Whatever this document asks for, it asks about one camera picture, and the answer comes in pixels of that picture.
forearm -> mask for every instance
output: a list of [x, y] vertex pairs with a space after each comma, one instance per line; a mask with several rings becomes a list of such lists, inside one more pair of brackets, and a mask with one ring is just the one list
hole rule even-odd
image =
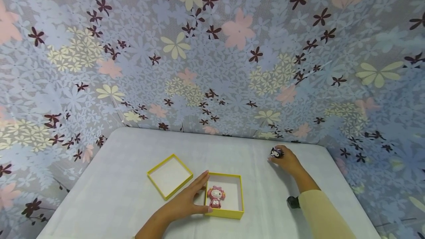
[[304, 168], [293, 173], [293, 177], [297, 183], [300, 194], [308, 190], [320, 190], [319, 186]]
[[143, 225], [140, 231], [135, 235], [135, 239], [161, 239], [170, 223], [171, 220], [162, 212], [162, 209], [159, 209], [151, 216], [145, 225]]

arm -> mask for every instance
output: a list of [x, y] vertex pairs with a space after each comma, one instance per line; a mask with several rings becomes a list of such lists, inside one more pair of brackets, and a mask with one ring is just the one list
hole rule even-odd
[[209, 177], [208, 171], [205, 171], [170, 202], [157, 210], [135, 235], [135, 239], [161, 239], [171, 222], [192, 214], [212, 212], [213, 209], [208, 206], [193, 204], [194, 197], [204, 188]]
[[301, 165], [295, 154], [285, 146], [276, 146], [283, 158], [269, 158], [294, 177], [300, 191], [300, 207], [315, 239], [355, 239], [353, 232], [332, 205], [326, 194]]

yellow sleeve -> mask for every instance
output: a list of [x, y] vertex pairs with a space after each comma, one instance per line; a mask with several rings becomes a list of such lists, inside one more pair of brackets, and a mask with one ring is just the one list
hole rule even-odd
[[323, 191], [308, 190], [298, 199], [314, 239], [356, 238]]

small toy figure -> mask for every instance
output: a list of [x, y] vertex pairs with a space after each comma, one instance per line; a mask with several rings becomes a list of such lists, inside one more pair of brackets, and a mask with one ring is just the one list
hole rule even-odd
[[274, 157], [274, 158], [282, 158], [283, 157], [283, 152], [280, 149], [277, 148], [272, 148], [271, 152], [270, 152], [270, 157]]
[[207, 196], [210, 198], [210, 207], [211, 208], [221, 208], [221, 200], [224, 200], [226, 194], [223, 189], [219, 186], [213, 186], [207, 192]]

black and white toy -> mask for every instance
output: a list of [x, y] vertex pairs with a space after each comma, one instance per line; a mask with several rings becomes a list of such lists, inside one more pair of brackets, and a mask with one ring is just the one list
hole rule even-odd
[[282, 158], [283, 157], [283, 152], [280, 149], [277, 148], [272, 148], [271, 152], [270, 152], [270, 157], [274, 157], [274, 158]]

